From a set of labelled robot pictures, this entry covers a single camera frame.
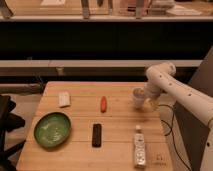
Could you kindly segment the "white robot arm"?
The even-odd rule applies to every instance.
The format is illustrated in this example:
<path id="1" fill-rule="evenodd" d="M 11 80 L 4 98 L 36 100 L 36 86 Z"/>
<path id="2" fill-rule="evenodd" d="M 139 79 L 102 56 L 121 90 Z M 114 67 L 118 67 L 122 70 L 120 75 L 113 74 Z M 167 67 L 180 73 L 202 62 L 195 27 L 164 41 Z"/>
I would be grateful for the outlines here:
<path id="1" fill-rule="evenodd" d="M 171 62 L 149 67 L 145 97 L 157 99 L 165 91 L 209 128 L 199 171 L 213 171 L 213 97 L 176 80 L 175 73 L 176 67 Z"/>

